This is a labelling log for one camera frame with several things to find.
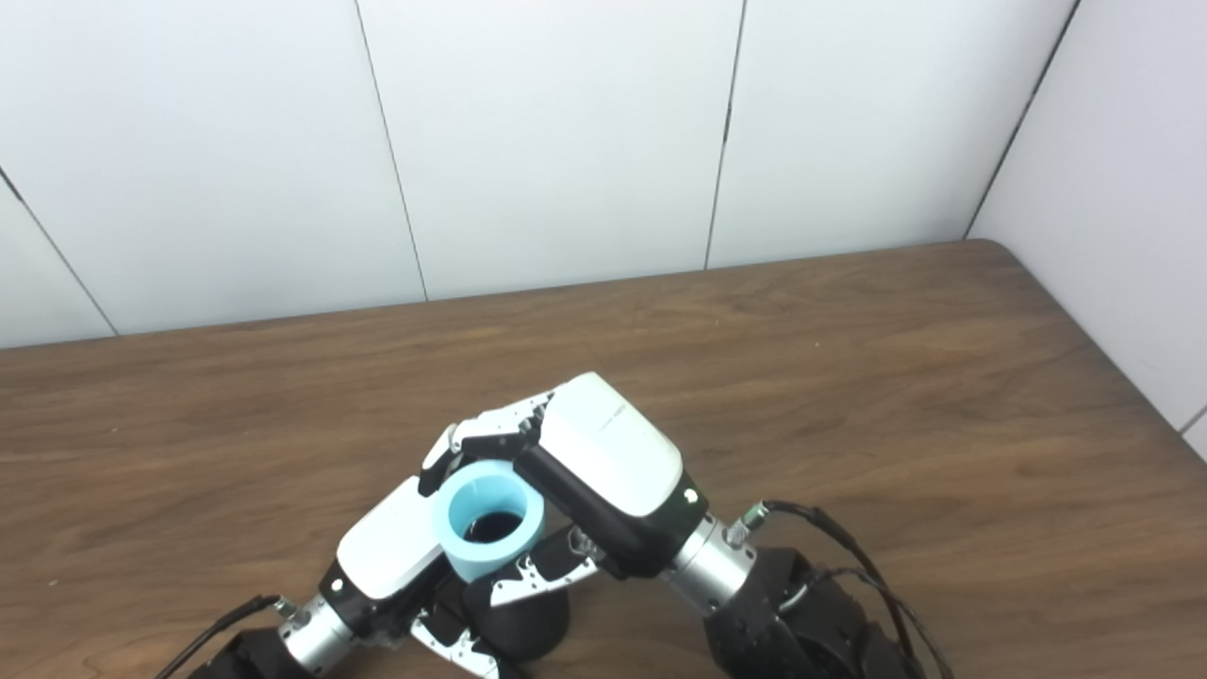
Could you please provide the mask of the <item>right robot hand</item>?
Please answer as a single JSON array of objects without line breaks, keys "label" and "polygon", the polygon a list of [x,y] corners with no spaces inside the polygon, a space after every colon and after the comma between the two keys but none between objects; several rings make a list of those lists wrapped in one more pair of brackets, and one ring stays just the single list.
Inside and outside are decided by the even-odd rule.
[{"label": "right robot hand", "polygon": [[678,447],[597,373],[450,425],[422,461],[419,494],[483,460],[502,461],[570,519],[566,532],[496,572],[492,605],[568,589],[596,570],[672,576],[709,521]]}]

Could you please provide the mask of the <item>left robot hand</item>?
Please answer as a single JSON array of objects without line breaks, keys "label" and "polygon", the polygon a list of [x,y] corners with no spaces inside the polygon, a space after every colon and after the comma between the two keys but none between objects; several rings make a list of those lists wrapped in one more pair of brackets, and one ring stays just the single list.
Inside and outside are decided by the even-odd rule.
[{"label": "left robot hand", "polygon": [[521,678],[471,624],[441,602],[454,575],[435,529],[435,494],[419,478],[404,482],[354,523],[313,599],[319,630],[296,658],[319,674],[358,646],[396,646],[414,639],[477,678]]}]

